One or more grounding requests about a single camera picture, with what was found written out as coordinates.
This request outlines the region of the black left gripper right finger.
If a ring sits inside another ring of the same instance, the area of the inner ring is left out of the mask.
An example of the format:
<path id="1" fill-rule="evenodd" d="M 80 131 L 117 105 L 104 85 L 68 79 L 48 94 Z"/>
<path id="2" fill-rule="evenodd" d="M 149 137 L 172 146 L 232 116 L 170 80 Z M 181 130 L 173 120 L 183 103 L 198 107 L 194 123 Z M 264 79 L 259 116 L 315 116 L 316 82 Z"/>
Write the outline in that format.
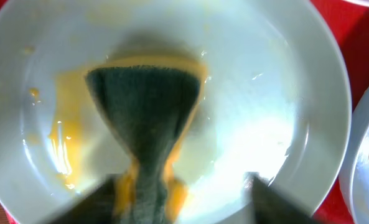
<path id="1" fill-rule="evenodd" d="M 254 224 L 321 224 L 270 187 L 256 173 L 249 173 L 250 220 Z"/>

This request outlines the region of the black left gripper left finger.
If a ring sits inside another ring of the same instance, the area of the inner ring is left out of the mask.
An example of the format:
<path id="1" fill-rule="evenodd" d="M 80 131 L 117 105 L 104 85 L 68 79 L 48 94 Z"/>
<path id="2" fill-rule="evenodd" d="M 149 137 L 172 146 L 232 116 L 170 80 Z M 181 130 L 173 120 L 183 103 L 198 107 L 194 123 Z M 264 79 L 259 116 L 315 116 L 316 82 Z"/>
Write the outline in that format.
<path id="1" fill-rule="evenodd" d="M 112 224 L 115 223 L 115 175 L 111 175 L 85 198 L 47 219 L 47 224 Z"/>

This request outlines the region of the light blue plate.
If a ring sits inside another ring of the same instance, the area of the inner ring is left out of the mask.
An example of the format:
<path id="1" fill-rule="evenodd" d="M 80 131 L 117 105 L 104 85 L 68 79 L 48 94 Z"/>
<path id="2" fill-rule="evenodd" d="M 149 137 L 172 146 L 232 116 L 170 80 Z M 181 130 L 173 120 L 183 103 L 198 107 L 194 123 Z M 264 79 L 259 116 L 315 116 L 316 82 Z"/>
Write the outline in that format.
<path id="1" fill-rule="evenodd" d="M 355 223 L 369 223 L 369 87 L 353 115 L 340 189 Z"/>

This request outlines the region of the pale green plate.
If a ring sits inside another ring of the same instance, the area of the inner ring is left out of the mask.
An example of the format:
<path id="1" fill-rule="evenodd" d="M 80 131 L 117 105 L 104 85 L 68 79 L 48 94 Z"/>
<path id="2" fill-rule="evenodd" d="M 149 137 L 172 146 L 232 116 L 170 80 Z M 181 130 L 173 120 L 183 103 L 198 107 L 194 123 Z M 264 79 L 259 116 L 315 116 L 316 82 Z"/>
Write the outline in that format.
<path id="1" fill-rule="evenodd" d="M 181 52 L 207 68 L 175 173 L 190 189 L 179 223 L 248 223 L 255 173 L 314 213 L 347 147 L 351 96 L 339 47 L 310 1 L 8 1 L 0 10 L 0 202 L 40 223 L 124 171 L 91 99 L 80 163 L 49 134 L 62 77 L 122 54 Z"/>

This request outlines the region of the yellow green sponge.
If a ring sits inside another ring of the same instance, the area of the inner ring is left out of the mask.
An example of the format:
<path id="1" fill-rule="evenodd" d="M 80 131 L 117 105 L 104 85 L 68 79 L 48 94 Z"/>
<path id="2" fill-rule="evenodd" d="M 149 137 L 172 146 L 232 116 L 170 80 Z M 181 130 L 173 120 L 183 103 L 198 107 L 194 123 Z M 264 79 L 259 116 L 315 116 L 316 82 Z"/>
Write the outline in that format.
<path id="1" fill-rule="evenodd" d="M 173 163 L 194 118 L 205 67 L 166 55 L 120 58 L 85 75 L 98 112 L 131 158 L 114 183 L 115 223 L 173 223 L 187 197 Z"/>

